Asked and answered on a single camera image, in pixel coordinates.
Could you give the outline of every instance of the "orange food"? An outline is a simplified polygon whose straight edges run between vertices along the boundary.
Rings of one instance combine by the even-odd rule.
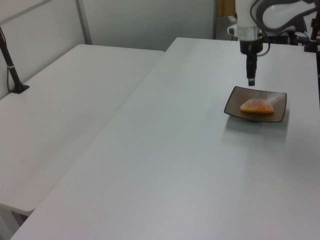
[[[272,114],[274,108],[263,99],[254,98],[246,101],[240,107],[240,110],[246,113]]]

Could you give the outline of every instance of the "table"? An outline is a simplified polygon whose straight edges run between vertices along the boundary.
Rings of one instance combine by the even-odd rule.
[[[317,84],[272,45],[255,89],[288,94],[283,122],[234,118],[239,43],[177,38],[12,240],[318,240]]]
[[[164,53],[78,45],[0,101],[0,207],[29,215]]]

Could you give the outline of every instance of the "dark brown plate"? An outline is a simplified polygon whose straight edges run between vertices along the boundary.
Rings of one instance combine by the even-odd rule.
[[[273,113],[261,114],[241,111],[241,105],[249,99],[266,100],[272,105]],[[224,113],[252,122],[280,123],[284,119],[286,106],[287,94],[285,92],[261,91],[235,86],[226,103]]]

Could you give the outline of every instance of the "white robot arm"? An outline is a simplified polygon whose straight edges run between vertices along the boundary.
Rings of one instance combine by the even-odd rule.
[[[254,86],[266,32],[279,33],[295,18],[316,12],[320,0],[236,0],[235,9],[240,51],[247,55],[247,78],[249,86]]]

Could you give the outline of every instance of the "white wall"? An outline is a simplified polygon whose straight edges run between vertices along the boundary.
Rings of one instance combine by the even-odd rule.
[[[176,37],[213,37],[214,0],[79,1],[94,45],[165,51]]]
[[[1,28],[22,82],[84,43],[75,0],[51,0]],[[6,74],[6,63],[0,53],[0,99],[8,94]]]

